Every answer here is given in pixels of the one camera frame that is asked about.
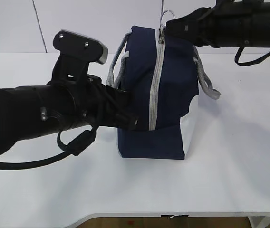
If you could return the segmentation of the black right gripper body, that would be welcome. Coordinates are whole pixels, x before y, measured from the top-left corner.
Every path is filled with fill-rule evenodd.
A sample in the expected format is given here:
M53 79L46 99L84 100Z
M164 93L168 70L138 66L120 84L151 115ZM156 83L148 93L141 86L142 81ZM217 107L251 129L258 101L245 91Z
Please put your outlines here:
M207 17L209 45L220 47L247 47L249 45L252 0L218 0Z

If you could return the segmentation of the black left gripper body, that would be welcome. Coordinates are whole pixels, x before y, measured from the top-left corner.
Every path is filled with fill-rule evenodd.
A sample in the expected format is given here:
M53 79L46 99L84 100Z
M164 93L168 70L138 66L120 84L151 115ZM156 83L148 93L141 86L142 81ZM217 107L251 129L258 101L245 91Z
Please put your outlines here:
M102 84L95 75L51 79L47 84L47 128L91 125L125 128L125 91Z

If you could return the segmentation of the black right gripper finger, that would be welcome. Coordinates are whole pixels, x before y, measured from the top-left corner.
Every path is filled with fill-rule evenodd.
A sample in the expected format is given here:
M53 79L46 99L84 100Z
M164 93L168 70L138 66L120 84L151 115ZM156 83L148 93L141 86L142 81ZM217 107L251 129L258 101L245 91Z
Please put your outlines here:
M189 41L198 47L208 46L209 41L202 32L203 22L199 18L210 10L210 7L198 8L184 17L167 21L165 35Z

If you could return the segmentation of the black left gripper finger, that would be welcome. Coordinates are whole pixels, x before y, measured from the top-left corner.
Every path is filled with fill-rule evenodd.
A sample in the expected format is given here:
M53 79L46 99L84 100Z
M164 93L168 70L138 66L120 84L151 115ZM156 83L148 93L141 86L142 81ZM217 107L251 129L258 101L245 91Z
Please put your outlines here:
M106 107L106 126L124 130L135 130L138 116L129 110L132 94L128 91L107 87L109 104Z

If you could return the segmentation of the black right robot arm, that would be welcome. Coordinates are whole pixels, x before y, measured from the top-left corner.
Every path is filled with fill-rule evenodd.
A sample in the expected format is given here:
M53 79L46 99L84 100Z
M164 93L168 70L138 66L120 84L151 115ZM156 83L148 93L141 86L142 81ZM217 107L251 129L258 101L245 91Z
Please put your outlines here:
M165 33L198 47L270 48L270 2L218 0L168 21Z

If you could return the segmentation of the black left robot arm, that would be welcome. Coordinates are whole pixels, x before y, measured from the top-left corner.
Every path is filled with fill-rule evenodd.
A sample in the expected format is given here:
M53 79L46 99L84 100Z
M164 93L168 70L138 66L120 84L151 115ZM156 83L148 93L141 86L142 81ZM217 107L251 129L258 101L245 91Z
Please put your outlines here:
M129 92L82 79L0 88L0 155L16 142L90 125L133 130L138 116L127 110Z

